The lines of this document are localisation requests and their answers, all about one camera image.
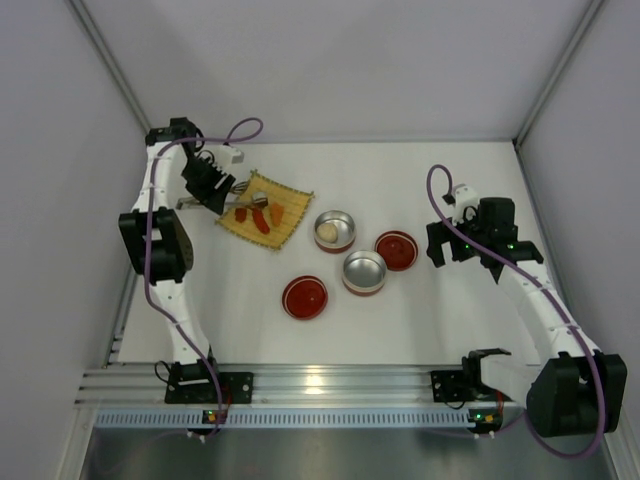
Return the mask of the red sausage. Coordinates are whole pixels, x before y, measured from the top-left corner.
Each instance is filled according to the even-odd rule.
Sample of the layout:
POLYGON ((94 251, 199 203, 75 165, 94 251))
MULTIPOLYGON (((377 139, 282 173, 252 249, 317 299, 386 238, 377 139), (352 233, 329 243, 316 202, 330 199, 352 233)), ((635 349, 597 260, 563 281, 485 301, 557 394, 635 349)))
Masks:
POLYGON ((260 208, 252 209, 252 219, 261 234, 268 235, 270 233, 270 227, 265 219, 263 211, 260 208))

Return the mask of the orange fried piece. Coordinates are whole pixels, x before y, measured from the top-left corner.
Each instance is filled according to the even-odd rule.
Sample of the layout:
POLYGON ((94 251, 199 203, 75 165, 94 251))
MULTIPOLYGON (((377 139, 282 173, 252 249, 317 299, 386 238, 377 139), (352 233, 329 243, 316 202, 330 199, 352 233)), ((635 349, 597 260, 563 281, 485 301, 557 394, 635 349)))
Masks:
POLYGON ((269 205, 269 210, 270 210, 270 217, 271 217, 272 224, 275 227, 279 227, 284 217, 284 212, 285 212, 284 207, 274 202, 269 205))

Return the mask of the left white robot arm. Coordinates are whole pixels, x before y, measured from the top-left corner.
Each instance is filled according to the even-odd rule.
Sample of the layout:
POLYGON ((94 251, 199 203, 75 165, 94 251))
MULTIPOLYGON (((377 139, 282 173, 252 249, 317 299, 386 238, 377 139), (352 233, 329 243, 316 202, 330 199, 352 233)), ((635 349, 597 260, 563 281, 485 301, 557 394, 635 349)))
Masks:
POLYGON ((195 253, 177 206, 182 197, 191 196, 209 211, 222 214, 236 183, 225 168, 243 154, 222 139, 203 156, 208 142, 186 117, 172 118, 168 126, 150 130, 138 199, 118 218, 131 265, 143 279, 145 299, 168 330, 172 364, 212 361, 210 342, 187 292, 186 276, 193 269, 195 253))

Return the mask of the rice ball with seaweed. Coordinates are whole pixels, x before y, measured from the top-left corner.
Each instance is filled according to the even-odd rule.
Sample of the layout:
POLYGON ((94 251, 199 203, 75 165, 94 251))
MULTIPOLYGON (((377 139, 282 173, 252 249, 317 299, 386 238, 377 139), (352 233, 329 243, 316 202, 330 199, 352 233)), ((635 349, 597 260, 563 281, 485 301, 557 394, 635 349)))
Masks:
POLYGON ((252 195, 252 205, 255 208, 264 208, 268 205, 269 200, 265 192, 258 191, 252 195))

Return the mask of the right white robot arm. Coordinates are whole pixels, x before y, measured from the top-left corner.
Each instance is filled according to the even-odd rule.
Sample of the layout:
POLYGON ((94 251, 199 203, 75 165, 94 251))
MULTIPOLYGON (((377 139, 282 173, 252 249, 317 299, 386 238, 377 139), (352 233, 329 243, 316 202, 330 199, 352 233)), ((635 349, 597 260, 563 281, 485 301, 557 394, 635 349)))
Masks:
POLYGON ((502 348, 472 351, 462 360, 469 386, 499 391, 525 407, 543 438, 615 431, 626 365, 581 331, 536 245, 519 239, 514 202, 480 198, 467 188, 443 199, 454 214, 427 225, 428 257, 444 266, 448 245, 455 262, 478 258, 515 306, 539 356, 538 363, 526 364, 502 348))

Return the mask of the metal tongs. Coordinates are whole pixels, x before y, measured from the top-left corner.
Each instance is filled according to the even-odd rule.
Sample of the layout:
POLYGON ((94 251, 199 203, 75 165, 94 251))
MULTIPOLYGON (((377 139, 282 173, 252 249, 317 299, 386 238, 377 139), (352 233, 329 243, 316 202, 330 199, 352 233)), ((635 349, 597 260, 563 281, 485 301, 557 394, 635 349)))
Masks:
MULTIPOLYGON (((235 185, 233 185, 229 191, 230 194, 235 194, 237 196, 240 196, 241 194, 244 194, 249 186, 249 182, 248 181, 242 181, 242 182, 238 182, 235 185)), ((252 205, 252 197, 250 200, 235 200, 235 201, 227 201, 225 203, 225 205, 227 207, 248 207, 248 208, 255 208, 252 205)), ((184 198, 180 198, 177 202, 176 208, 177 209, 183 209, 183 208, 199 208, 199 207, 203 207, 203 204, 198 201, 195 197, 184 197, 184 198)))

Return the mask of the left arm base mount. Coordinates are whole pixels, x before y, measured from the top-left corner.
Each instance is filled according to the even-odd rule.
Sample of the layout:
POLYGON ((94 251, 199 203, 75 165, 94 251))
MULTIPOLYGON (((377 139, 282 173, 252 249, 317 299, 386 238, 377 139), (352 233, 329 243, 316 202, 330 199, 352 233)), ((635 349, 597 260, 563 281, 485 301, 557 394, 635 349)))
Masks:
POLYGON ((201 360, 195 364, 168 365, 165 380, 166 404, 251 404, 254 374, 246 371, 220 371, 214 368, 219 389, 201 360))

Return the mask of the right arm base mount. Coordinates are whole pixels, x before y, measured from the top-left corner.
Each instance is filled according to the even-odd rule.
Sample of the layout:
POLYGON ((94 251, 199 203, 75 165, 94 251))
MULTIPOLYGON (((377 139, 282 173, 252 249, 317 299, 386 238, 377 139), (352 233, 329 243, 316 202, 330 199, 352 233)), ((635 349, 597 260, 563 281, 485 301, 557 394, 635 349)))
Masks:
POLYGON ((496 400, 496 390, 481 381, 480 365, 481 359, 494 355, 510 356, 511 353, 501 348, 473 350, 462 357, 458 369, 432 370, 430 379, 434 401, 452 405, 496 400))

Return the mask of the round white bun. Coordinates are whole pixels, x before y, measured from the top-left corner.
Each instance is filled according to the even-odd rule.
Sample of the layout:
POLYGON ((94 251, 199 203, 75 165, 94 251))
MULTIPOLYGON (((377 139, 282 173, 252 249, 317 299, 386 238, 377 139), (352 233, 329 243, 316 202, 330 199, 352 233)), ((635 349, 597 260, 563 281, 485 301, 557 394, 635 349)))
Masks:
POLYGON ((336 243, 338 240, 338 228, 335 224, 325 222, 319 225, 316 229, 317 237, 325 243, 336 243))

